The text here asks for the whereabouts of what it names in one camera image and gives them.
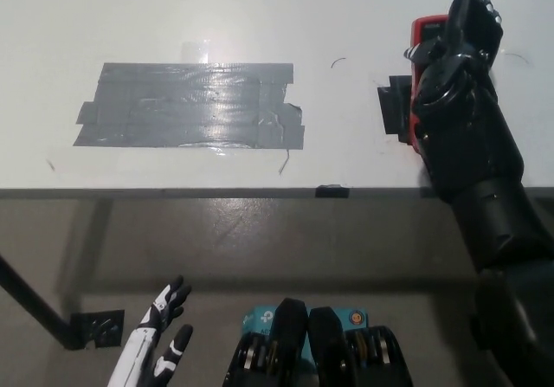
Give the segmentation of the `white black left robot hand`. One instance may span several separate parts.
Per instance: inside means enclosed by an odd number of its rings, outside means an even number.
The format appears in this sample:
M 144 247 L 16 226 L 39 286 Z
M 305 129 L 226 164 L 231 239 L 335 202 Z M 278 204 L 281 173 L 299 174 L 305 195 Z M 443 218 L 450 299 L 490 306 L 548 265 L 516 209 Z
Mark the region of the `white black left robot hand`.
M 190 292 L 191 286 L 179 275 L 158 294 L 126 341 L 109 379 L 110 386 L 168 385 L 190 342 L 193 326 L 181 326 L 159 358 L 154 358 L 154 352 L 164 331 L 183 314 Z

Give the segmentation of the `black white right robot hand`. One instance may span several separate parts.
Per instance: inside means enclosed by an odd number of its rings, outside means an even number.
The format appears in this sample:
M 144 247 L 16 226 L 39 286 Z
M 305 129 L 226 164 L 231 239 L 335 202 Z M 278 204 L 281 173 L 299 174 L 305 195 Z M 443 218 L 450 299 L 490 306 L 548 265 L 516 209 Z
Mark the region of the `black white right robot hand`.
M 499 108 L 490 75 L 503 36 L 491 0 L 453 0 L 442 30 L 412 25 L 404 56 L 412 63 L 410 139 L 434 192 L 451 203 L 495 178 L 519 182 L 524 163 Z

